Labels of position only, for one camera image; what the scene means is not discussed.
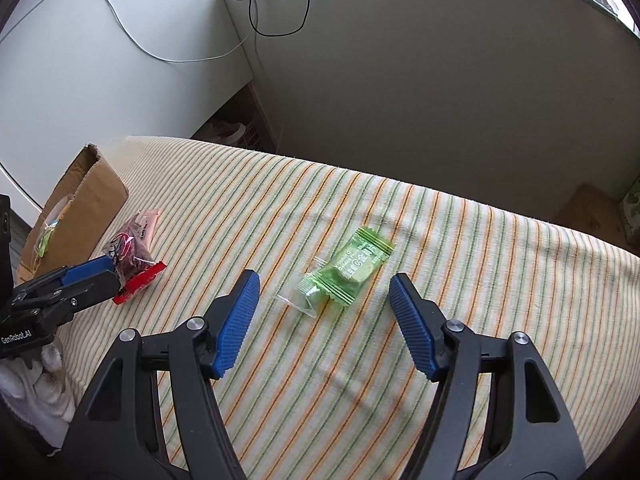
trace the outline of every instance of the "bed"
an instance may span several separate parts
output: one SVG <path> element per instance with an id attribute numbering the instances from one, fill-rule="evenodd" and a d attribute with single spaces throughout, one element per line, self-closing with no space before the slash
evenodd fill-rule
<path id="1" fill-rule="evenodd" d="M 160 208 L 152 253 L 164 274 L 131 302 L 81 312 L 60 329 L 82 396 L 127 327 L 165 332 L 202 314 L 245 268 L 261 295 L 236 366 L 214 390 L 252 479 L 395 479 L 435 391 L 417 372 L 385 303 L 406 272 L 425 298 L 473 330 L 527 332 L 573 417 L 588 463 L 640 394 L 640 260 L 597 238 L 380 176 L 195 140 L 129 137 L 105 155 L 128 202 L 99 247 L 139 209 Z M 350 308 L 316 319 L 278 298 L 314 256 L 360 225 L 395 244 Z M 184 466 L 169 381 L 159 374 L 172 462 Z M 479 452 L 482 378 L 461 466 Z"/>

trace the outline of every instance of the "white cabinet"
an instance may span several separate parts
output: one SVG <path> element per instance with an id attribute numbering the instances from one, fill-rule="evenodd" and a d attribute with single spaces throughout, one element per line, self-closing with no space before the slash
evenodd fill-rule
<path id="1" fill-rule="evenodd" d="M 21 0 L 0 38 L 39 1 Z M 110 1 L 160 57 L 218 56 L 239 43 L 223 0 Z M 136 48 L 104 0 L 46 0 L 0 44 L 0 192 L 33 224 L 82 146 L 189 137 L 251 78 L 242 48 L 162 62 Z"/>

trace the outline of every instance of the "red snack package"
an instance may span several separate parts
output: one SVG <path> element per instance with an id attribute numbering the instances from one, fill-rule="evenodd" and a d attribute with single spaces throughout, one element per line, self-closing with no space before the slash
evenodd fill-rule
<path id="1" fill-rule="evenodd" d="M 113 298 L 116 304 L 127 301 L 166 268 L 164 263 L 156 262 L 149 253 L 158 216 L 157 209 L 136 213 L 102 248 L 113 260 L 122 284 L 120 293 Z"/>

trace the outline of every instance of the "clear plastic wrapper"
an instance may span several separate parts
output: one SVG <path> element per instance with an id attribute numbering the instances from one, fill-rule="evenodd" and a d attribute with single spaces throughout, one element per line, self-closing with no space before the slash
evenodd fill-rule
<path id="1" fill-rule="evenodd" d="M 156 262 L 149 252 L 158 216 L 157 209 L 139 211 L 102 248 L 113 260 L 122 284 L 120 293 L 113 298 L 116 304 L 129 300 L 166 268 L 163 262 Z"/>
<path id="2" fill-rule="evenodd" d="M 286 296 L 278 297 L 311 317 L 328 300 L 350 306 L 392 251 L 393 245 L 373 229 L 359 227 L 328 262 L 314 258 L 316 268 L 304 274 Z"/>
<path id="3" fill-rule="evenodd" d="M 40 226 L 40 231 L 38 232 L 38 238 L 36 239 L 36 243 L 33 246 L 33 250 L 36 253 L 36 259 L 40 259 L 44 256 L 44 253 L 47 251 L 47 244 L 49 243 L 49 238 L 53 231 L 56 229 L 56 225 L 60 219 L 64 216 L 66 209 L 71 204 L 71 199 L 73 195 L 66 195 L 60 199 L 51 212 L 45 218 L 45 221 Z"/>

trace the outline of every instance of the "green plastic bag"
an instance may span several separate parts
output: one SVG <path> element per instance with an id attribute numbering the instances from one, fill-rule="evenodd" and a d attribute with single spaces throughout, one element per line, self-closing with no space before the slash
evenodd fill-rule
<path id="1" fill-rule="evenodd" d="M 373 229 L 359 227 L 333 258 L 302 278 L 296 286 L 296 300 L 287 301 L 312 317 L 328 298 L 349 306 L 393 250 Z"/>

